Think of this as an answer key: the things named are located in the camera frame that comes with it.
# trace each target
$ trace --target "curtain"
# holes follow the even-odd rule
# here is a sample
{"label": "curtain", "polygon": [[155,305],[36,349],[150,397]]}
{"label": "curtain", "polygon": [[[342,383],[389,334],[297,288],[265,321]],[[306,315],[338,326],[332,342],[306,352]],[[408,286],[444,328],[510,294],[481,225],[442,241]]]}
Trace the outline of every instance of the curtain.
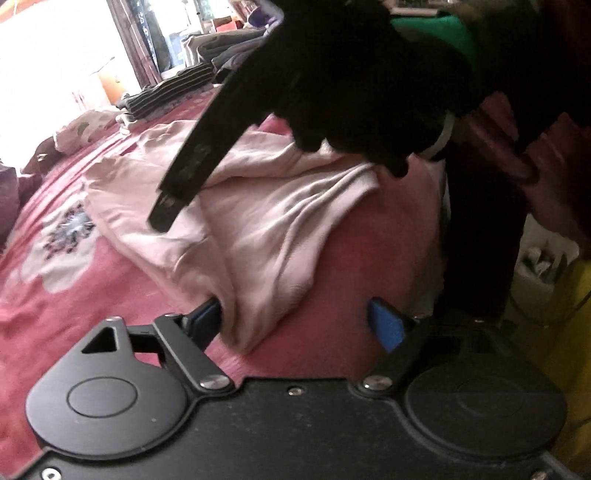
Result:
{"label": "curtain", "polygon": [[153,51],[150,51],[151,40],[148,41],[144,37],[144,32],[140,30],[127,0],[106,1],[139,85],[141,87],[156,85],[162,81],[162,77],[156,66],[156,52],[153,50],[153,45],[151,47]]}

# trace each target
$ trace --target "pink bedspread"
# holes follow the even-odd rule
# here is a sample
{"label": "pink bedspread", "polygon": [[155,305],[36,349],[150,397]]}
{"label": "pink bedspread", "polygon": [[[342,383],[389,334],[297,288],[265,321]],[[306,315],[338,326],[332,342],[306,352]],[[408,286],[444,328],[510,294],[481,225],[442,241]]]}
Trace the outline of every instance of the pink bedspread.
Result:
{"label": "pink bedspread", "polygon": [[[195,118],[211,94],[159,122]],[[287,133],[276,120],[261,128]],[[106,153],[130,151],[136,136],[112,131],[65,159],[25,206],[0,258],[0,472],[5,475],[39,452],[25,399],[59,357],[108,316],[138,325],[176,309],[100,235],[78,196],[88,166]],[[381,296],[400,309],[409,307],[438,249],[440,197],[418,161],[403,180],[382,170],[378,176],[381,191],[364,198],[331,233],[312,291],[274,333],[247,356],[212,343],[207,353],[235,380],[358,378],[383,355],[365,323],[366,303]]]}

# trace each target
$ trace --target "green object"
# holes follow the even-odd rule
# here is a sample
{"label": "green object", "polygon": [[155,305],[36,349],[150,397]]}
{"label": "green object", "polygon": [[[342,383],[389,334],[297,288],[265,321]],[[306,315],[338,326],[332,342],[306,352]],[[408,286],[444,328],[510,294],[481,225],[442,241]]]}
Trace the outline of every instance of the green object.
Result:
{"label": "green object", "polygon": [[399,17],[392,20],[394,28],[408,27],[427,35],[443,40],[459,51],[472,66],[476,77],[479,77],[478,48],[470,31],[458,17],[446,15],[443,17]]}

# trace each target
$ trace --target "black object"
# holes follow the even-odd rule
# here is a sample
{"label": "black object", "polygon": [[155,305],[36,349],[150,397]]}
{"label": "black object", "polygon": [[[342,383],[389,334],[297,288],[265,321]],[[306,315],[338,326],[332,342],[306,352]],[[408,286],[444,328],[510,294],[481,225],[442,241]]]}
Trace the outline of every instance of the black object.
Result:
{"label": "black object", "polygon": [[[305,103],[293,95],[294,85],[306,91],[329,88],[330,79],[350,68],[360,44],[373,45],[382,33],[394,31],[388,10],[377,0],[363,2],[363,9],[337,0],[260,3],[282,23],[226,79],[175,156],[149,218],[159,232],[170,229],[246,129],[272,112]],[[321,141],[304,148],[296,138],[310,151]]]}
{"label": "black object", "polygon": [[[497,331],[376,309],[406,337],[355,385],[247,378],[235,389],[202,351],[219,329],[215,299],[147,326],[105,320],[31,390],[27,417],[46,448],[18,479],[579,478],[545,451],[563,396]],[[158,353],[162,368],[134,352]]]}

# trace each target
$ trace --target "metal screw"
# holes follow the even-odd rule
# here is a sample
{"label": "metal screw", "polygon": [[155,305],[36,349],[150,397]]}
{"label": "metal screw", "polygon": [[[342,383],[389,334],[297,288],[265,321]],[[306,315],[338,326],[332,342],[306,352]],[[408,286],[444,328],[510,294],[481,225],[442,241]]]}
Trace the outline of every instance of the metal screw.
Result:
{"label": "metal screw", "polygon": [[207,390],[222,390],[229,386],[230,383],[232,383],[232,380],[225,375],[208,375],[199,382],[199,385]]}
{"label": "metal screw", "polygon": [[41,478],[43,480],[61,480],[61,473],[55,468],[46,468],[41,472]]}
{"label": "metal screw", "polygon": [[383,375],[370,375],[365,377],[363,386],[374,392],[381,392],[392,386],[392,379]]}
{"label": "metal screw", "polygon": [[300,395],[304,394],[304,389],[301,387],[291,387],[287,391],[287,394],[291,395],[292,397],[299,397]]}
{"label": "metal screw", "polygon": [[550,475],[543,470],[538,470],[537,472],[532,473],[530,480],[548,480]]}

